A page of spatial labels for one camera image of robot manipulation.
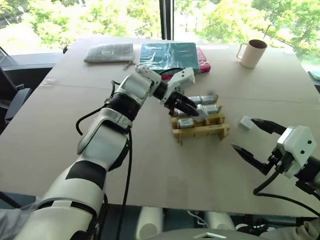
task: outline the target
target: white block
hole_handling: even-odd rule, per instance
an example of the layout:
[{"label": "white block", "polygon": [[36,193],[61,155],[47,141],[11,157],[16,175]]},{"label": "white block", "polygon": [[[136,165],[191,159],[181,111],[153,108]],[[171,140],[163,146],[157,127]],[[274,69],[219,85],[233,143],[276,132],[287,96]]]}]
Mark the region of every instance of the white block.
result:
[{"label": "white block", "polygon": [[244,116],[241,121],[240,124],[245,127],[247,130],[252,129],[252,127],[254,126],[254,123],[251,121],[251,118],[248,116]]}]

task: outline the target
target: book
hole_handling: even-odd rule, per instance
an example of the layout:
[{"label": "book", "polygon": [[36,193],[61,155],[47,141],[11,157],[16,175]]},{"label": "book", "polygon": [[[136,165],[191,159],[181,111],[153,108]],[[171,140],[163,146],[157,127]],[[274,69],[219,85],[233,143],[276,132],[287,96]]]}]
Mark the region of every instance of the book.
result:
[{"label": "book", "polygon": [[199,72],[196,44],[181,43],[145,43],[141,46],[140,64],[161,73],[172,68],[192,67]]},{"label": "book", "polygon": [[208,73],[211,70],[211,65],[208,62],[204,52],[201,50],[200,47],[196,48],[196,54],[198,58],[198,65],[199,65],[199,71],[198,73]]}]

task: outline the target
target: teal notebook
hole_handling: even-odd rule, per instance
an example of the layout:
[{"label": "teal notebook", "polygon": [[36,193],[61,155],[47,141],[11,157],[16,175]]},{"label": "teal notebook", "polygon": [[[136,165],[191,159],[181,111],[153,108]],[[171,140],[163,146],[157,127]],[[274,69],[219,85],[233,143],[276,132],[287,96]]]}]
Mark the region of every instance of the teal notebook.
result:
[{"label": "teal notebook", "polygon": [[182,43],[146,43],[141,47],[140,64],[160,73],[172,68],[192,67],[199,72],[196,44]]}]

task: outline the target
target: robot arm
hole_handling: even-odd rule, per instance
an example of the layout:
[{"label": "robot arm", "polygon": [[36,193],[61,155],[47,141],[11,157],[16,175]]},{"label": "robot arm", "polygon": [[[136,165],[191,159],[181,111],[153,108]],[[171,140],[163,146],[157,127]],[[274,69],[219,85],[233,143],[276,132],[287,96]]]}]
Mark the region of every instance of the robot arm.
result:
[{"label": "robot arm", "polygon": [[180,93],[194,82],[191,67],[166,83],[147,67],[135,66],[80,139],[78,159],[52,183],[16,240],[89,238],[103,204],[107,172],[126,157],[130,147],[126,135],[147,97],[159,99],[170,113],[177,108],[201,121],[206,113]]},{"label": "robot arm", "polygon": [[262,130],[269,134],[280,135],[276,147],[269,156],[268,163],[262,163],[246,149],[232,143],[234,149],[249,164],[264,175],[275,166],[275,170],[287,178],[296,177],[296,186],[308,194],[320,192],[320,160],[311,156],[317,143],[307,126],[284,127],[275,122],[263,119],[252,119]]}]

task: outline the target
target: window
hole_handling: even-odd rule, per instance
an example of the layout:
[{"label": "window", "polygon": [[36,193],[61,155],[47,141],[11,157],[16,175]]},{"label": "window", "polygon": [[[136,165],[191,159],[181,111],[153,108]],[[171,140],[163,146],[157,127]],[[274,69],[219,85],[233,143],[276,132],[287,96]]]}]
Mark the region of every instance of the window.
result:
[{"label": "window", "polygon": [[320,65],[318,0],[174,0],[174,40],[239,44],[263,39]]},{"label": "window", "polygon": [[161,39],[158,0],[0,0],[9,55],[61,53],[93,34]]}]

